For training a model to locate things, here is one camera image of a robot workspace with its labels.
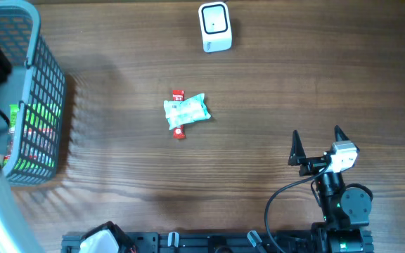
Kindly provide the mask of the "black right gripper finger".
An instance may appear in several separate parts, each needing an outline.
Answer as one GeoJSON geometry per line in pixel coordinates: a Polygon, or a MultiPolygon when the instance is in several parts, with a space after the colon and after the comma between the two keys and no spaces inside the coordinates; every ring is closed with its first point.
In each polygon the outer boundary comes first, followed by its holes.
{"type": "Polygon", "coordinates": [[[348,141],[349,138],[347,135],[344,133],[344,131],[340,128],[339,125],[336,125],[334,128],[334,134],[335,134],[335,141],[348,141]]]}
{"type": "Polygon", "coordinates": [[[294,130],[292,133],[292,145],[290,149],[290,154],[288,158],[288,165],[297,166],[306,163],[306,155],[300,135],[297,130],[294,130]]]}

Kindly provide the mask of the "grey plastic shopping basket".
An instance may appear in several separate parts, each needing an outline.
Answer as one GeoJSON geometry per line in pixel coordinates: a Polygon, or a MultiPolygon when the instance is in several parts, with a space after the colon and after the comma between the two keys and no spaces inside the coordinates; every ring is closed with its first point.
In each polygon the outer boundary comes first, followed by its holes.
{"type": "Polygon", "coordinates": [[[56,175],[65,75],[41,35],[37,9],[27,1],[0,1],[0,47],[13,69],[0,85],[0,163],[15,186],[34,186],[56,175]]]}

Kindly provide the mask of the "light blue snack packet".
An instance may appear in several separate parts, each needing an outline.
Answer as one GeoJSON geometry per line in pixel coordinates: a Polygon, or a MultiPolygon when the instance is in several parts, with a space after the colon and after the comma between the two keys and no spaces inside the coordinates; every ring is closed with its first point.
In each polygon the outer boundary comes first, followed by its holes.
{"type": "Polygon", "coordinates": [[[182,102],[165,100],[163,102],[163,107],[165,110],[165,118],[169,124],[169,130],[174,129],[179,125],[192,124],[194,122],[211,118],[211,114],[208,112],[205,104],[204,93],[199,93],[198,95],[188,98],[182,102]],[[177,109],[180,110],[181,122],[174,121],[174,116],[177,109]]]}

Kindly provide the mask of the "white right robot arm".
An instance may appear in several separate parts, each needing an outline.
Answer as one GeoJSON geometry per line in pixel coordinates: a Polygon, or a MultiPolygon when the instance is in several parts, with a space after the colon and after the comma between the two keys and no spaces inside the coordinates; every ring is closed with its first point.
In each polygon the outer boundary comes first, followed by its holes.
{"type": "Polygon", "coordinates": [[[360,149],[343,130],[334,128],[335,141],[322,156],[307,157],[298,131],[292,133],[288,164],[299,166],[300,176],[313,176],[312,193],[324,222],[311,226],[311,247],[315,252],[374,251],[369,225],[373,194],[359,183],[346,184],[342,173],[356,164],[360,149]]]}

